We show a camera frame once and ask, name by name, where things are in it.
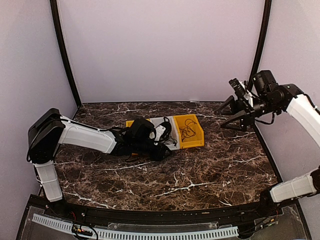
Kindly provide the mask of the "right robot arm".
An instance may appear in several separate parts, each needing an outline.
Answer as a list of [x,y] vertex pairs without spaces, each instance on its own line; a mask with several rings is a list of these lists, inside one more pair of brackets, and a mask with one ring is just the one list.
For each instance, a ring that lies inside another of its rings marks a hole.
[[282,204],[320,194],[320,110],[293,83],[278,83],[270,70],[250,80],[231,79],[231,95],[214,110],[225,120],[222,129],[260,131],[280,180],[259,195],[253,210],[260,217],[275,214]]

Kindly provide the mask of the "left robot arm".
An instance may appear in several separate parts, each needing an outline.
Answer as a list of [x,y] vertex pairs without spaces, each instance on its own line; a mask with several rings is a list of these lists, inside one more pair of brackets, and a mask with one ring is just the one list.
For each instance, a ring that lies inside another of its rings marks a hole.
[[54,166],[60,145],[74,145],[93,149],[112,156],[142,154],[153,161],[162,161],[171,150],[161,141],[166,128],[155,127],[149,120],[137,118],[129,127],[96,128],[76,122],[49,109],[28,130],[26,160],[33,164],[51,210],[60,218],[67,218],[70,206],[63,193]]

